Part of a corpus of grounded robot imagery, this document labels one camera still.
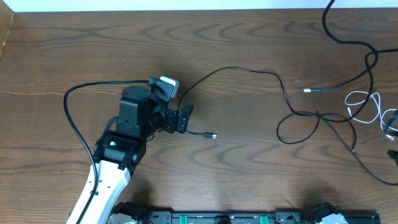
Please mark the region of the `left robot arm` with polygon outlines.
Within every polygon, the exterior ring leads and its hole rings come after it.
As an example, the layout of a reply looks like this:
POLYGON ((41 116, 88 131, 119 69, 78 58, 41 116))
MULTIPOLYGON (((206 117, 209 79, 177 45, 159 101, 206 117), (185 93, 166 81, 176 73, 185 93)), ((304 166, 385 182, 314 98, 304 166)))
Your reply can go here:
POLYGON ((191 105, 181 112, 168 108, 173 85, 129 86, 123 90, 119 114, 111 118, 95 144, 93 164, 68 223, 106 223, 111 209, 146 153, 156 131, 184 133, 191 105))

